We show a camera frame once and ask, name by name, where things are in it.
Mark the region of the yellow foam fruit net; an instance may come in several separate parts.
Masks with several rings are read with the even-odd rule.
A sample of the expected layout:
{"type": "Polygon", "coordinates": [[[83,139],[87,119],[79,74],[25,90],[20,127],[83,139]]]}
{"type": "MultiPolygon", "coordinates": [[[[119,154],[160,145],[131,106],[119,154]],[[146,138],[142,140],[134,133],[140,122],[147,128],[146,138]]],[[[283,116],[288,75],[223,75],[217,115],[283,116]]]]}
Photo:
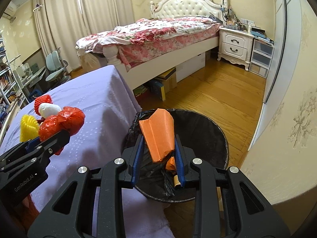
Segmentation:
{"type": "Polygon", "coordinates": [[[39,124],[32,115],[25,114],[20,121],[20,142],[33,140],[39,136],[39,124]]]}

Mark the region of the red plastic bag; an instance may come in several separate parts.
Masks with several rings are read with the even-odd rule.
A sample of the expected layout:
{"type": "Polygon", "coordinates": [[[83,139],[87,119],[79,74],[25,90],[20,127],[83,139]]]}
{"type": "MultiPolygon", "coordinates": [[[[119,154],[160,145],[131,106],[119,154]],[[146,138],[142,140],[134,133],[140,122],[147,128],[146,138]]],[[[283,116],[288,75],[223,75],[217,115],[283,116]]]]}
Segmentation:
{"type": "Polygon", "coordinates": [[[65,130],[70,136],[73,136],[82,128],[84,120],[85,114],[81,109],[65,106],[57,115],[51,115],[41,123],[40,141],[46,141],[61,130],[65,130]]]}

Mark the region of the red foam fruit net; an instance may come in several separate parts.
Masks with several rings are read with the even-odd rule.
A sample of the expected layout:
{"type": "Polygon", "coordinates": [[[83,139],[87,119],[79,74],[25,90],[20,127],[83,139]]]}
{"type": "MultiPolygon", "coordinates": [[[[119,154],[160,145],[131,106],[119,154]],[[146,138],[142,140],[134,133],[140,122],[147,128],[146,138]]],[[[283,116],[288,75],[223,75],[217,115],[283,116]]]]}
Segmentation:
{"type": "Polygon", "coordinates": [[[40,96],[40,97],[36,97],[36,99],[34,100],[34,110],[35,110],[35,113],[36,113],[37,115],[40,115],[39,106],[40,106],[42,103],[52,104],[53,101],[52,101],[51,96],[50,96],[50,95],[42,95],[42,96],[40,96]]]}

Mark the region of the orange paper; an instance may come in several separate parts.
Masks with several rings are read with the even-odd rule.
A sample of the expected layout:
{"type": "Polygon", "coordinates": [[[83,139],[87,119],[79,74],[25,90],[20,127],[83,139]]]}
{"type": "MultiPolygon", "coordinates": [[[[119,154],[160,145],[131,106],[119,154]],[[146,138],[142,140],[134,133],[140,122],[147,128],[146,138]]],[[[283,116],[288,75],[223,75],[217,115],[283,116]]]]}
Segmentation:
{"type": "Polygon", "coordinates": [[[176,171],[174,119],[171,114],[158,108],[148,119],[140,120],[139,125],[147,143],[153,163],[166,163],[167,171],[176,171]]]}

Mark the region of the black trash bin with bag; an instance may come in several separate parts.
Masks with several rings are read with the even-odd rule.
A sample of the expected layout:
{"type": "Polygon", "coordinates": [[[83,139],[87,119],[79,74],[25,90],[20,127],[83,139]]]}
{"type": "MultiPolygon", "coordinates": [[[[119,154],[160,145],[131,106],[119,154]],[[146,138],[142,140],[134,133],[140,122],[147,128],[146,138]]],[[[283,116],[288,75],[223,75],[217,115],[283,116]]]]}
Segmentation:
{"type": "MultiPolygon", "coordinates": [[[[214,167],[217,187],[226,189],[227,165],[229,161],[228,142],[222,129],[209,117],[200,113],[170,109],[174,120],[175,134],[179,136],[183,147],[193,150],[196,157],[214,167]]],[[[195,199],[195,189],[174,186],[174,175],[167,171],[166,163],[153,163],[147,146],[143,149],[143,157],[139,164],[139,178],[132,181],[133,165],[119,175],[124,187],[135,187],[145,197],[163,203],[182,203],[195,199]]]]}

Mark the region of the white bookshelf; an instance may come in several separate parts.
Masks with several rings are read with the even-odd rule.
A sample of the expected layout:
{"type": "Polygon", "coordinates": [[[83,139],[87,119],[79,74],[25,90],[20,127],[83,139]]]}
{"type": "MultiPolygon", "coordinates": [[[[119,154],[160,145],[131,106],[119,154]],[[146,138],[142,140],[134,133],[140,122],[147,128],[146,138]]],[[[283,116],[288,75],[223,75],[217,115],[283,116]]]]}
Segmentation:
{"type": "Polygon", "coordinates": [[[19,78],[13,73],[20,54],[9,59],[3,34],[4,30],[1,30],[1,123],[12,110],[14,103],[17,103],[19,108],[23,108],[29,103],[21,84],[18,83],[19,78]]]}

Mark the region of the grey desk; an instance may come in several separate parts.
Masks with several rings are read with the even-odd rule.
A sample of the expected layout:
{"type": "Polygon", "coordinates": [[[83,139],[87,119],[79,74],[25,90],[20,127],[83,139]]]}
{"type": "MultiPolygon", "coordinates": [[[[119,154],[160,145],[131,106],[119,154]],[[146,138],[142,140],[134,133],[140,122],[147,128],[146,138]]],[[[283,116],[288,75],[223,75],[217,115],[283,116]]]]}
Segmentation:
{"type": "Polygon", "coordinates": [[[35,86],[38,82],[42,80],[42,78],[45,76],[47,72],[46,67],[42,67],[40,70],[38,70],[36,73],[34,73],[32,76],[29,76],[25,79],[25,81],[22,81],[22,88],[31,88],[35,86]]]}

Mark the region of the light blue desk chair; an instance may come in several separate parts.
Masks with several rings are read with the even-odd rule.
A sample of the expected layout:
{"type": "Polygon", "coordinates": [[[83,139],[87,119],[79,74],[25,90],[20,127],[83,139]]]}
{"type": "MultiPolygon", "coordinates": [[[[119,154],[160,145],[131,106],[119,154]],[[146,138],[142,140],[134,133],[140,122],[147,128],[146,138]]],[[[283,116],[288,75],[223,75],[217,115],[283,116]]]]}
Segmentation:
{"type": "Polygon", "coordinates": [[[49,71],[46,82],[56,82],[57,85],[61,85],[71,80],[67,75],[67,67],[68,62],[60,56],[60,49],[52,51],[46,56],[46,68],[49,71]]]}

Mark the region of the purple bed sheet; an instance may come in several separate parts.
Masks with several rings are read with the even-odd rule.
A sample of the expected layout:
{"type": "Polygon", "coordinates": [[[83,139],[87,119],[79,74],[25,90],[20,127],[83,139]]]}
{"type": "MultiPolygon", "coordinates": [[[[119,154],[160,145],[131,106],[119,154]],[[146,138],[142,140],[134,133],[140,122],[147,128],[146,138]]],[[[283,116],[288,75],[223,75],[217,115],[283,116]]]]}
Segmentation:
{"type": "MultiPolygon", "coordinates": [[[[40,138],[46,139],[61,127],[71,137],[64,149],[51,157],[46,168],[47,180],[31,193],[30,203],[38,212],[79,167],[101,168],[118,158],[128,129],[141,111],[114,66],[70,80],[48,95],[61,111],[51,115],[48,127],[40,131],[40,138]]],[[[1,154],[20,143],[24,115],[40,119],[35,107],[39,106],[30,103],[13,119],[1,144],[1,154]]],[[[174,237],[161,202],[146,198],[136,189],[122,189],[122,204],[126,237],[174,237]]]]}

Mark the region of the beige curtains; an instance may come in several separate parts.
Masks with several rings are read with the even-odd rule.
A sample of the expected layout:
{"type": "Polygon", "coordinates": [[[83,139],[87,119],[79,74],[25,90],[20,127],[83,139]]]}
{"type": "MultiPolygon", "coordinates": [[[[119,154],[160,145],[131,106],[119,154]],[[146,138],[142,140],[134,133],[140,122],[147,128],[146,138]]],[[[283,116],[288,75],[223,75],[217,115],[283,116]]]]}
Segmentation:
{"type": "Polygon", "coordinates": [[[79,68],[76,42],[85,36],[111,31],[134,22],[131,0],[33,0],[41,49],[57,48],[68,62],[67,71],[79,68]]]}

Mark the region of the floral pink quilt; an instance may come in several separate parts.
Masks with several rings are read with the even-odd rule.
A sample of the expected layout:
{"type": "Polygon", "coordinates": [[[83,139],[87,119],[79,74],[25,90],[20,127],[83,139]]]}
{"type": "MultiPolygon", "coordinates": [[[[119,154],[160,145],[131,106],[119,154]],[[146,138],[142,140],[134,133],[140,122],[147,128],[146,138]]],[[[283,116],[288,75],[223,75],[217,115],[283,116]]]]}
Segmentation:
{"type": "Polygon", "coordinates": [[[116,47],[116,57],[129,71],[163,54],[212,38],[221,26],[222,21],[216,17],[142,18],[112,31],[85,36],[76,42],[76,51],[83,56],[102,54],[106,48],[116,47]]]}

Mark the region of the cardboard boxes under bed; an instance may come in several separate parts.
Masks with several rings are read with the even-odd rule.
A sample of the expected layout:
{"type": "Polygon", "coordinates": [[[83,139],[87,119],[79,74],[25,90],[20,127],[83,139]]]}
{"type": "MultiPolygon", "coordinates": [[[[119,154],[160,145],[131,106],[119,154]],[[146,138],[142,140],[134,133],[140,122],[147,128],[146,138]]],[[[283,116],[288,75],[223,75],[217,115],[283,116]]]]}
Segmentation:
{"type": "Polygon", "coordinates": [[[177,87],[176,68],[173,67],[133,90],[135,98],[140,100],[147,93],[153,93],[161,99],[166,100],[166,94],[177,87]]]}

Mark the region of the plastic drawer unit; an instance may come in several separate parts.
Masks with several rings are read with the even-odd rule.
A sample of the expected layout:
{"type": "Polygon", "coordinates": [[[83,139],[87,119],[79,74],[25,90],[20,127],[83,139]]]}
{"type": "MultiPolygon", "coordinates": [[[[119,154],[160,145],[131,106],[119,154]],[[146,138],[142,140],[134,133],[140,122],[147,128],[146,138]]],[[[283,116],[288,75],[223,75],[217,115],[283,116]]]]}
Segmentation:
{"type": "Polygon", "coordinates": [[[249,71],[267,78],[272,62],[274,46],[261,38],[254,38],[249,71]]]}

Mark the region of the white sliding wardrobe door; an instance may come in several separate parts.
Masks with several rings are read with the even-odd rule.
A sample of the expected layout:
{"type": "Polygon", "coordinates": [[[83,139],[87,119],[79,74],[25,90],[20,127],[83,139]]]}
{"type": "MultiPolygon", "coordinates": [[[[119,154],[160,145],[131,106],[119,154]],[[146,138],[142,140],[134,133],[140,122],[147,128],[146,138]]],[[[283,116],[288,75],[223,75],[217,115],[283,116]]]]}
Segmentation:
{"type": "Polygon", "coordinates": [[[275,35],[273,58],[264,91],[260,118],[249,147],[266,128],[272,129],[284,108],[283,98],[290,85],[300,50],[300,0],[275,0],[275,35]]]}

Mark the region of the wall air conditioner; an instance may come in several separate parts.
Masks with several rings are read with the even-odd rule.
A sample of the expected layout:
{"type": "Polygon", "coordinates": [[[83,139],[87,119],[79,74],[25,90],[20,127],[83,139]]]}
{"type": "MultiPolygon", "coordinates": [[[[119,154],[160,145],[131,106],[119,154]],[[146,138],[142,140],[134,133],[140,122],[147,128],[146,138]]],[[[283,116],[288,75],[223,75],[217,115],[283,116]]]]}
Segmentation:
{"type": "Polygon", "coordinates": [[[17,6],[15,5],[15,3],[10,2],[2,16],[6,19],[14,18],[14,15],[16,14],[16,10],[17,10],[17,6]]]}

